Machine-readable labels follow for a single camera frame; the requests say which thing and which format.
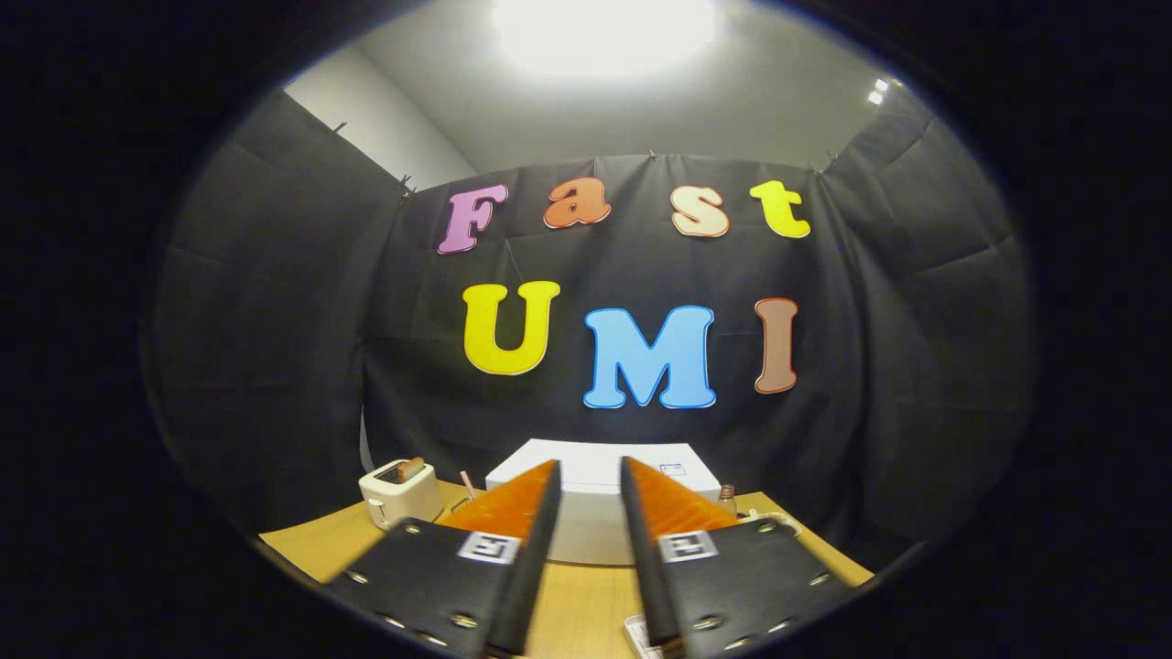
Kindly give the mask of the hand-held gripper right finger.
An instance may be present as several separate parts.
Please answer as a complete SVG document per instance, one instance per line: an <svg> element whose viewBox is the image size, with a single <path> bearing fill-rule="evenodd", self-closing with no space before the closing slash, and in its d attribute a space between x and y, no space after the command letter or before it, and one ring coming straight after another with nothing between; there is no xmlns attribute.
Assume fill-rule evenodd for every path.
<svg viewBox="0 0 1172 659"><path fill-rule="evenodd" d="M666 658L765 654L856 596L778 514L741 519L632 456L620 489L648 639Z"/></svg>

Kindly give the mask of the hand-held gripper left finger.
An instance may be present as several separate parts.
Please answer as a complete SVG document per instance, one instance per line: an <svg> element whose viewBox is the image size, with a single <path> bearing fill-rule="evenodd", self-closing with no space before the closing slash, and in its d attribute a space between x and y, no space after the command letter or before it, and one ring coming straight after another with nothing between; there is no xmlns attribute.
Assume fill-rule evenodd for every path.
<svg viewBox="0 0 1172 659"><path fill-rule="evenodd" d="M443 658L525 653L563 494L548 458L438 522L406 517L328 580L331 600Z"/></svg>

